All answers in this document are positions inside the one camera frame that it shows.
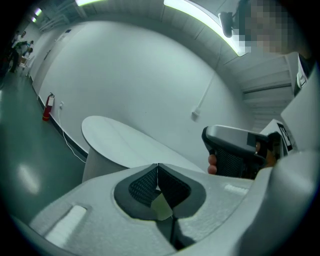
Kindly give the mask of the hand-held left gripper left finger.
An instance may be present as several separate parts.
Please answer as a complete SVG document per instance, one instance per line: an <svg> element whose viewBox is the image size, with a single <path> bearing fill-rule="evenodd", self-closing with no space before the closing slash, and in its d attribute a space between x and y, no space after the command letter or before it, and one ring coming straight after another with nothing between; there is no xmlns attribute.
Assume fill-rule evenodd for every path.
<svg viewBox="0 0 320 256"><path fill-rule="evenodd" d="M116 203L114 189L147 165L89 179L43 208L29 226L78 256L169 256L175 248L156 222L131 218Z"/></svg>

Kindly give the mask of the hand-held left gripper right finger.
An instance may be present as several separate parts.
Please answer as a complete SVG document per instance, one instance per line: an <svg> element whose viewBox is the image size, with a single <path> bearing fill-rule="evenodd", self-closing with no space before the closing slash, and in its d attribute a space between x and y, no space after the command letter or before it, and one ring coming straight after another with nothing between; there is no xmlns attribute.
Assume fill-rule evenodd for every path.
<svg viewBox="0 0 320 256"><path fill-rule="evenodd" d="M172 209L171 221L158 224L159 253L236 253L248 227L236 221L253 181L209 175L158 164L157 184Z"/></svg>

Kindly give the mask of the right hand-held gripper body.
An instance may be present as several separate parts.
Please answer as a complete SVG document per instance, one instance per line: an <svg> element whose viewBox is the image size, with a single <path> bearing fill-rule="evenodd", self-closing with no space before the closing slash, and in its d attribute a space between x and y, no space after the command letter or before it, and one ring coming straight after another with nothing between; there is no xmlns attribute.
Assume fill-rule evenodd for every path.
<svg viewBox="0 0 320 256"><path fill-rule="evenodd" d="M216 157L218 176L255 179L267 165L267 154L276 160L294 152L284 124L272 119L261 131L213 125L203 129L201 138L209 155Z"/></svg>

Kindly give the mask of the person's right hand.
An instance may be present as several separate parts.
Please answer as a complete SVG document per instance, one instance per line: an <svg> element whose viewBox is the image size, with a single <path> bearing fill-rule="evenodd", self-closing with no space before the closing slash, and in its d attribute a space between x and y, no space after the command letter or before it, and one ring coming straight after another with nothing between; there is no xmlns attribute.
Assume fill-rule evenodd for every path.
<svg viewBox="0 0 320 256"><path fill-rule="evenodd" d="M214 154L211 154L208 157L208 168L207 168L207 172L210 175L216 175L217 174L217 158Z"/></svg>

